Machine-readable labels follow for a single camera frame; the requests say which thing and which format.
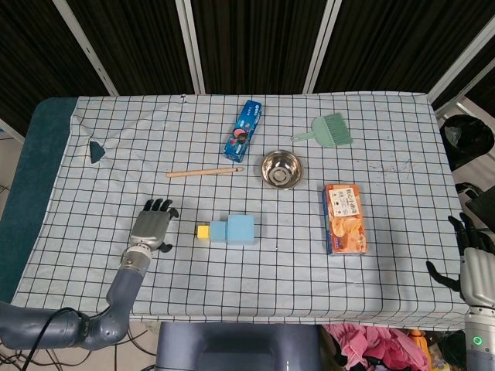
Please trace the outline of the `blue cookie box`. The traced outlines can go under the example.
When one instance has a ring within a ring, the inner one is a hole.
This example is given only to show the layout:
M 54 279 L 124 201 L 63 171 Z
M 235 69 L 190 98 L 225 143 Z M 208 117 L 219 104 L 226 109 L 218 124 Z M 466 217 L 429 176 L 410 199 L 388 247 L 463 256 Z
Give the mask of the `blue cookie box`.
M 243 161 L 261 114 L 262 103 L 246 101 L 224 146 L 224 156 L 227 159 L 236 163 Z

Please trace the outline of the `white checked tablecloth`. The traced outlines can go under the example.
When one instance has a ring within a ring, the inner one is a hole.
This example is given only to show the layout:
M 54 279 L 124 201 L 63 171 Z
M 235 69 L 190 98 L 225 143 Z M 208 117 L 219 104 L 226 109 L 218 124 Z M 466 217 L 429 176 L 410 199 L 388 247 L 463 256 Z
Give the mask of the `white checked tablecloth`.
M 156 252 L 133 316 L 152 319 L 352 321 L 459 327 L 467 307 L 436 284 L 459 255 L 448 217 L 460 212 L 435 115 L 419 93 L 260 96 L 262 116 L 234 175 L 167 179 L 228 165 L 223 146 L 244 96 L 82 97 L 36 244 L 13 303 L 104 309 L 138 213 L 171 199 L 168 253 Z M 292 142 L 341 114 L 353 142 Z M 274 189 L 261 161 L 286 150 L 302 163 L 293 189 Z M 367 252 L 328 254 L 323 188 L 355 184 Z M 199 225 L 254 217 L 254 243 L 198 240 Z

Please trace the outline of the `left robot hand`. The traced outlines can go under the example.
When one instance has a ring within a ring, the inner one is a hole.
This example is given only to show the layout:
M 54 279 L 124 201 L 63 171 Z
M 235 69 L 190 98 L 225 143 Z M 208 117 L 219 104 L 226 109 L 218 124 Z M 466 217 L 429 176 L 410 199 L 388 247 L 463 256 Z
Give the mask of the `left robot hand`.
M 131 229 L 130 244 L 144 244 L 151 252 L 168 253 L 172 249 L 172 244 L 165 242 L 169 223 L 179 217 L 171 204 L 171 199 L 149 199 Z

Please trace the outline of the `grey robot torso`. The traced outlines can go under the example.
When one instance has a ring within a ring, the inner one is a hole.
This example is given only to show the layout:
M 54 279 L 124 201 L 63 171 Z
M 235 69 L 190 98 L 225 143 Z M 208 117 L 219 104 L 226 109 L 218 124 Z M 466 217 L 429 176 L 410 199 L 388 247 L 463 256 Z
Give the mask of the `grey robot torso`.
M 163 322 L 155 371 L 321 371 L 318 328 Z

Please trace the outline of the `light blue foam cube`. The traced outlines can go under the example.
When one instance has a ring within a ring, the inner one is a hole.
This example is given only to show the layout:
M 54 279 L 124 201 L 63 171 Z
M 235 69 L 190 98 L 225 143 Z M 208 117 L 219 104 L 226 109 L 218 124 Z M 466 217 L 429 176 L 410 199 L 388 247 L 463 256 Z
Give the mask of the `light blue foam cube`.
M 210 223 L 210 242 L 226 243 L 227 242 L 227 222 L 212 221 Z

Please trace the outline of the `large blue foam cube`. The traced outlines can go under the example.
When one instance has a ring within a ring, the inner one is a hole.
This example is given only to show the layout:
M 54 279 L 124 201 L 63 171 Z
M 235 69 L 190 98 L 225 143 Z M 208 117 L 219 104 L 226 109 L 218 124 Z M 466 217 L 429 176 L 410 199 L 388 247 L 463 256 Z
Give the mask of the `large blue foam cube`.
M 241 214 L 229 215 L 227 242 L 233 245 L 252 245 L 254 243 L 254 217 Z

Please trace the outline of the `wooden stick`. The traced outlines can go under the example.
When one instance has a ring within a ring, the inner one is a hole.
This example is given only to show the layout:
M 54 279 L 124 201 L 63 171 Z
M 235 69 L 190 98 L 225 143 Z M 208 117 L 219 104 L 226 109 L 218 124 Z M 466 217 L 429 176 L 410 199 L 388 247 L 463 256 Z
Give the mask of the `wooden stick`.
M 211 169 L 201 169 L 201 170 L 191 170 L 184 172 L 167 172 L 167 178 L 182 178 L 188 176 L 205 176 L 205 175 L 223 175 L 223 174 L 231 174 L 235 172 L 243 172 L 243 166 L 237 166 L 232 168 L 211 168 Z

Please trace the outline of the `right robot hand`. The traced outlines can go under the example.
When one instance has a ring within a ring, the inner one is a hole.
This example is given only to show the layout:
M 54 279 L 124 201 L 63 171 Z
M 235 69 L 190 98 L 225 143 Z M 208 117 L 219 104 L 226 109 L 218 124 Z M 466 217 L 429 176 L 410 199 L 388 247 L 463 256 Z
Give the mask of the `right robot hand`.
M 430 277 L 459 293 L 470 307 L 495 309 L 495 243 L 465 213 L 460 213 L 459 218 L 449 216 L 448 221 L 454 228 L 459 250 L 459 278 L 454 280 L 440 274 L 427 261 Z

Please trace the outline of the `teal table cover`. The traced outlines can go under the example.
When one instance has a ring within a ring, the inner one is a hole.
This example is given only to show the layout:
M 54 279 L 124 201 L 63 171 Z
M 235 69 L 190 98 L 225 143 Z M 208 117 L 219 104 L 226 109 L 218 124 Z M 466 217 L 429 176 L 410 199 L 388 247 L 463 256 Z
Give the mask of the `teal table cover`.
M 70 136 L 76 98 L 36 107 L 0 220 L 0 301 L 11 302 L 36 244 Z

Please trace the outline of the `green hand brush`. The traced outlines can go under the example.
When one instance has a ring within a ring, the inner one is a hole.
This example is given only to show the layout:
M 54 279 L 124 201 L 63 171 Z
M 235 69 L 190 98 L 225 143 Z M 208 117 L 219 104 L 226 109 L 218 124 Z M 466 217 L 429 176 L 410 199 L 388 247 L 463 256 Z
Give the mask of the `green hand brush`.
M 311 130 L 292 137 L 292 142 L 314 139 L 323 148 L 350 145 L 353 139 L 341 114 L 320 116 L 312 121 Z

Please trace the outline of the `black plastic bag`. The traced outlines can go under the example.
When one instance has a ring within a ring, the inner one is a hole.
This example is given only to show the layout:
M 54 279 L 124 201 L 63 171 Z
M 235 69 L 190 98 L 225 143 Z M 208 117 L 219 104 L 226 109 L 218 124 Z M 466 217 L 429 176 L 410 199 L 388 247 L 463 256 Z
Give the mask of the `black plastic bag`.
M 452 171 L 487 154 L 495 145 L 495 134 L 489 126 L 467 114 L 449 117 L 440 127 L 440 134 Z

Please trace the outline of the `white frame post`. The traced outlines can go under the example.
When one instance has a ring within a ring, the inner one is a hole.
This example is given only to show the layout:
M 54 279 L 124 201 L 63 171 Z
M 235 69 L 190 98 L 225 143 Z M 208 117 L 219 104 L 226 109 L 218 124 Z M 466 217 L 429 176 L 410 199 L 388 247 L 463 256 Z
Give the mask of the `white frame post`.
M 436 99 L 431 100 L 432 107 L 438 110 L 451 99 L 457 97 L 475 77 L 495 59 L 495 33 L 472 56 L 464 56 L 464 60 L 449 80 L 446 87 Z
M 314 91 L 342 3 L 343 0 L 326 0 L 326 6 L 302 88 L 303 94 L 312 94 Z
M 191 0 L 176 0 L 176 10 L 183 35 L 183 42 L 189 72 L 193 83 L 193 89 L 196 95 L 204 95 L 206 93 L 206 88 L 204 84 L 200 50 L 197 41 Z
M 103 63 L 98 57 L 95 49 L 93 48 L 90 40 L 87 38 L 83 28 L 77 20 L 77 17 L 74 15 L 70 5 L 67 0 L 51 0 L 56 10 L 62 17 L 66 26 L 72 33 L 73 37 L 79 44 L 80 48 L 84 52 L 84 55 L 87 57 L 89 63 L 94 68 L 96 74 L 100 78 L 102 84 L 106 88 L 108 95 L 112 97 L 116 97 L 119 95 L 119 92 L 111 80 L 108 72 L 104 68 Z

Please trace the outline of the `pink cloth pile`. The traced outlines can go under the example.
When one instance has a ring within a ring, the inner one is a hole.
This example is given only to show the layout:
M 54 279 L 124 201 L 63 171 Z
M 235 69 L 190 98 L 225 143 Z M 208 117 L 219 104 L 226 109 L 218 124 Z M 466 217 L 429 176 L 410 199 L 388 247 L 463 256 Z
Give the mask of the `pink cloth pile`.
M 343 323 L 323 330 L 345 371 L 430 371 L 426 354 L 400 329 Z

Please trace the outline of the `stainless steel bowl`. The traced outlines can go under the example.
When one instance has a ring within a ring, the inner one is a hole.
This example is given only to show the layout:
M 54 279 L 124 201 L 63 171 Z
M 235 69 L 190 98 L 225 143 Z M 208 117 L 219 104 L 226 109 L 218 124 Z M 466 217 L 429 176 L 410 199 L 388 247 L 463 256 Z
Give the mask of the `stainless steel bowl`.
M 271 151 L 264 156 L 260 167 L 263 180 L 274 189 L 293 189 L 302 180 L 302 163 L 290 151 Z

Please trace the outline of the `orange cracker box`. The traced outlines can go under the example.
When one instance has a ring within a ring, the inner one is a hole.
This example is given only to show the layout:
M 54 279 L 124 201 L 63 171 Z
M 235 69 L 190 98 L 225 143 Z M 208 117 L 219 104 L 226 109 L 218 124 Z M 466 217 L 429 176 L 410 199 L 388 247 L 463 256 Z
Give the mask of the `orange cracker box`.
M 365 254 L 367 239 L 358 185 L 328 184 L 322 194 L 327 253 Z

